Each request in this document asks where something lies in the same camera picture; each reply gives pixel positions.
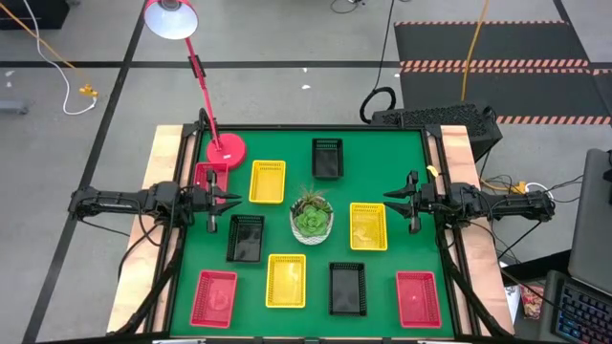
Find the orange striped tape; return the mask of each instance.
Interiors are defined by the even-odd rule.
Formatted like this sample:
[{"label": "orange striped tape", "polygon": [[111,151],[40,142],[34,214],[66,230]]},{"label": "orange striped tape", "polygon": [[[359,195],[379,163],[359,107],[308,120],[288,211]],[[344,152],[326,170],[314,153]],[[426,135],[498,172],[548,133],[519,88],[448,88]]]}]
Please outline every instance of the orange striped tape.
[{"label": "orange striped tape", "polygon": [[[410,68],[405,67],[402,73],[463,73],[465,68]],[[591,74],[591,70],[585,68],[471,68],[470,73],[494,73],[494,74]]]},{"label": "orange striped tape", "polygon": [[498,116],[499,124],[610,124],[609,116]]},{"label": "orange striped tape", "polygon": [[608,69],[605,69],[605,70],[602,70],[602,69],[593,70],[593,75],[600,75],[600,74],[612,74],[612,70],[608,70]]},{"label": "orange striped tape", "polygon": [[[400,62],[400,65],[403,68],[466,68],[466,60],[409,60]],[[489,59],[470,62],[470,68],[586,68],[588,65],[587,60],[573,58]]]},{"label": "orange striped tape", "polygon": [[[395,22],[395,26],[401,25],[476,25],[477,21],[407,21]],[[508,24],[567,24],[562,20],[486,20],[486,25],[508,25]]]}]

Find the lamp base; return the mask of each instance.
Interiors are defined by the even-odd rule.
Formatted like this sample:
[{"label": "lamp base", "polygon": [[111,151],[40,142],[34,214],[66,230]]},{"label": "lamp base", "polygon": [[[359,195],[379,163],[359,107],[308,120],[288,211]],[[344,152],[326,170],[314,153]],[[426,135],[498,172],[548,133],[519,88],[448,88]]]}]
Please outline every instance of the lamp base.
[{"label": "lamp base", "polygon": [[226,133],[219,136],[221,149],[217,150],[214,141],[207,145],[207,158],[210,162],[226,163],[228,169],[238,167],[247,157],[247,145],[236,134]]}]

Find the lamp shade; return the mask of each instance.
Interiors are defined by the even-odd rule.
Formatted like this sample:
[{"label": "lamp shade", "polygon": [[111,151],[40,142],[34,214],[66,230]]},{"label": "lamp shade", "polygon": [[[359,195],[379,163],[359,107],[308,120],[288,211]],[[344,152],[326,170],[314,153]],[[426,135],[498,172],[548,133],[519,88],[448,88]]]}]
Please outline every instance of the lamp shade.
[{"label": "lamp shade", "polygon": [[144,23],[160,37],[185,39],[198,27],[198,15],[188,0],[148,0]]}]

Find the yellow connector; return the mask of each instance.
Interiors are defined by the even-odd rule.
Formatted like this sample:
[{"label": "yellow connector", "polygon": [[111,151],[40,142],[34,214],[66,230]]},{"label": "yellow connector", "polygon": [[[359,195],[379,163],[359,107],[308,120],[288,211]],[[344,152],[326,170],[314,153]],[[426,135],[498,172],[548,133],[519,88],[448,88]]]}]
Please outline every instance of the yellow connector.
[{"label": "yellow connector", "polygon": [[513,193],[525,194],[527,192],[527,182],[520,181],[513,187]]},{"label": "yellow connector", "polygon": [[78,89],[78,91],[87,97],[97,97],[98,96],[98,91],[94,90],[92,88],[92,85],[90,84],[85,84],[85,87],[81,87]]},{"label": "yellow connector", "polygon": [[432,165],[429,165],[429,166],[427,167],[427,171],[429,171],[429,173],[431,173],[431,175],[433,176],[433,178],[438,178],[438,176],[440,175],[440,173],[438,172],[438,170],[437,170],[437,169],[436,169],[434,166],[432,166]]}]

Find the backlit keyboard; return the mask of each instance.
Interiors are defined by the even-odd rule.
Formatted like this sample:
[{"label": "backlit keyboard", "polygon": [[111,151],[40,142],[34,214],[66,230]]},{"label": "backlit keyboard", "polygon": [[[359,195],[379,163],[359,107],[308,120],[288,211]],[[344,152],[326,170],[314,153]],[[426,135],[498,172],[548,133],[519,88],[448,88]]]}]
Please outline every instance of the backlit keyboard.
[{"label": "backlit keyboard", "polygon": [[573,343],[611,344],[610,302],[564,283],[557,304],[560,311],[553,323],[553,333]]}]

